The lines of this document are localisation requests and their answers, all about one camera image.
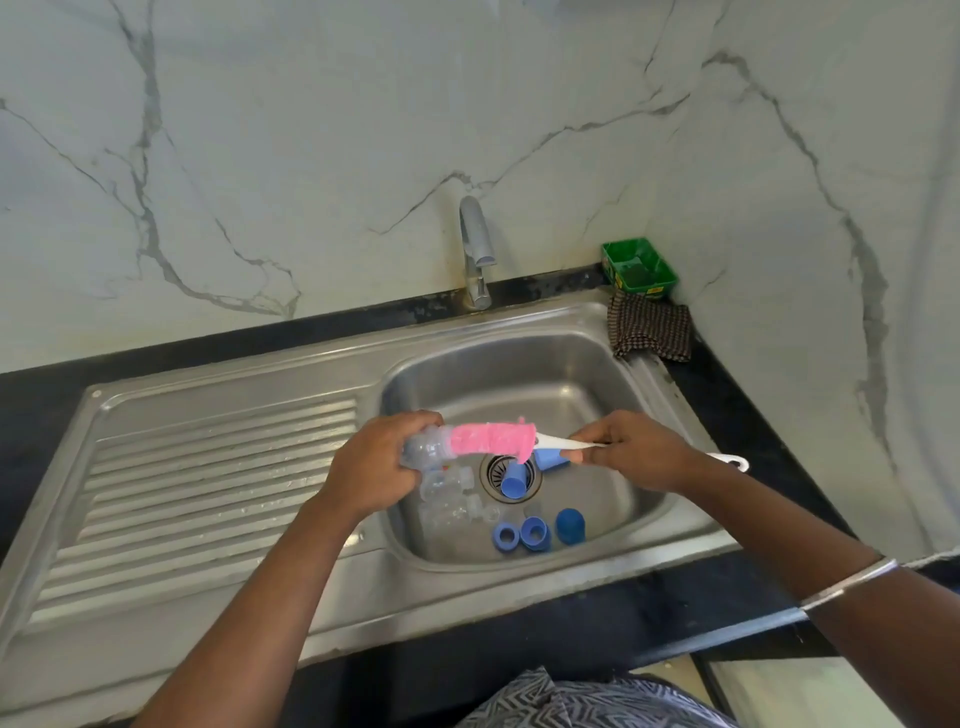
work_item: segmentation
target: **green plastic box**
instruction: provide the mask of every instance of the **green plastic box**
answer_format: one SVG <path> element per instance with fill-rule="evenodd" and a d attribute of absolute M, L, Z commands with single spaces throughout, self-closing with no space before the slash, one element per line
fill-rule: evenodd
<path fill-rule="evenodd" d="M 600 248 L 604 273 L 613 285 L 627 293 L 660 299 L 677 284 L 677 274 L 645 237 L 604 243 Z"/>

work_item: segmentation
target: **dishcloth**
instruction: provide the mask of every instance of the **dishcloth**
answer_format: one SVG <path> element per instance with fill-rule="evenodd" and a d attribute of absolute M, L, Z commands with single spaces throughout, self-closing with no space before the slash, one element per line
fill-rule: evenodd
<path fill-rule="evenodd" d="M 673 361 L 689 361 L 693 319 L 685 305 L 651 301 L 619 288 L 607 308 L 607 335 L 613 355 L 650 349 Z"/>

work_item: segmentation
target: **faucet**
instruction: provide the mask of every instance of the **faucet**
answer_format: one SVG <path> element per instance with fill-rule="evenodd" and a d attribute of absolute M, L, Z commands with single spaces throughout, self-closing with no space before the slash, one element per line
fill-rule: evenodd
<path fill-rule="evenodd" d="M 471 308 L 482 311 L 492 303 L 483 269 L 496 265 L 490 232 L 484 220 L 480 202 L 467 196 L 460 201 L 460 236 L 464 242 L 464 265 L 466 267 L 467 297 Z"/>

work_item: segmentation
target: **black countertop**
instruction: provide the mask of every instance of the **black countertop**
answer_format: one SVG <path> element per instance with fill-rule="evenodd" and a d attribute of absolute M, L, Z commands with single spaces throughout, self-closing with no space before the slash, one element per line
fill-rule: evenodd
<path fill-rule="evenodd" d="M 490 289 L 502 307 L 603 284 L 591 266 Z M 447 291 L 0 375 L 0 554 L 87 386 L 464 315 L 463 301 L 462 290 Z M 690 362 L 667 367 L 721 451 L 743 455 L 757 479 L 849 532 L 702 342 Z M 281 725 L 448 724 L 527 667 L 596 678 L 797 619 L 789 597 L 730 552 L 305 667 Z"/>

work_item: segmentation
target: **bangle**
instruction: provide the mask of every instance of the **bangle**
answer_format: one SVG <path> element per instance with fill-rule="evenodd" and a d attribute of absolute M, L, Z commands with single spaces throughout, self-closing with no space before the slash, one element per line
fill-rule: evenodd
<path fill-rule="evenodd" d="M 809 612 L 814 607 L 819 607 L 821 604 L 826 604 L 838 596 L 843 596 L 847 590 L 852 589 L 853 587 L 859 586 L 860 584 L 865 584 L 872 579 L 876 579 L 878 576 L 882 576 L 888 571 L 894 570 L 897 566 L 899 566 L 897 559 L 880 559 L 872 566 L 858 571 L 853 576 L 848 576 L 843 581 L 838 581 L 832 587 L 827 587 L 822 592 L 817 592 L 817 594 L 813 596 L 808 596 L 800 603 L 800 608 L 803 609 L 804 612 Z"/>

